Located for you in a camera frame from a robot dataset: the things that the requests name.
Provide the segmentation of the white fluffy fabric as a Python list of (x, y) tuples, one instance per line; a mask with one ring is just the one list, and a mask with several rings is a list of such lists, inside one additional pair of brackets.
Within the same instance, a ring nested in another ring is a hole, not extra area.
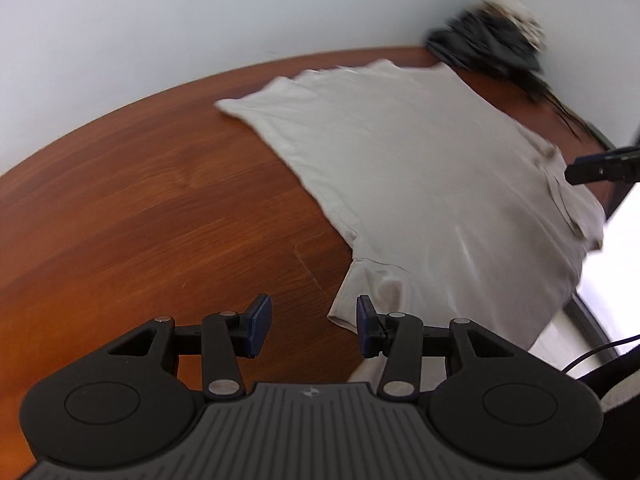
[(636, 370), (605, 393), (600, 401), (600, 407), (606, 413), (614, 408), (621, 408), (630, 401), (638, 400), (639, 396), (640, 370)]

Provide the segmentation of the beige satin shirt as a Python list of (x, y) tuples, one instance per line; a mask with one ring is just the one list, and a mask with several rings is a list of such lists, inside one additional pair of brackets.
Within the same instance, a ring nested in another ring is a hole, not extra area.
[(307, 70), (217, 104), (290, 168), (352, 251), (328, 317), (356, 300), (431, 326), (469, 318), (532, 348), (601, 247), (605, 213), (559, 148), (445, 65)]

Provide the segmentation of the dark grey garment pile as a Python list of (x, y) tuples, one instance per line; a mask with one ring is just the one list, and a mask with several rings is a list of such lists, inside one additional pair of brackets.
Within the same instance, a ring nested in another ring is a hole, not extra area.
[(546, 38), (534, 18), (480, 6), (461, 12), (445, 26), (430, 29), (423, 45), (440, 62), (509, 81), (532, 100), (549, 93), (539, 62)]

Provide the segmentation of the white cloth bundle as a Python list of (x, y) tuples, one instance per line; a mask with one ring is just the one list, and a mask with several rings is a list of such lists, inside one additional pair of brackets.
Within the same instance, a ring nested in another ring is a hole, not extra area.
[(480, 7), (513, 23), (538, 52), (546, 50), (546, 33), (538, 16), (520, 0), (480, 0)]

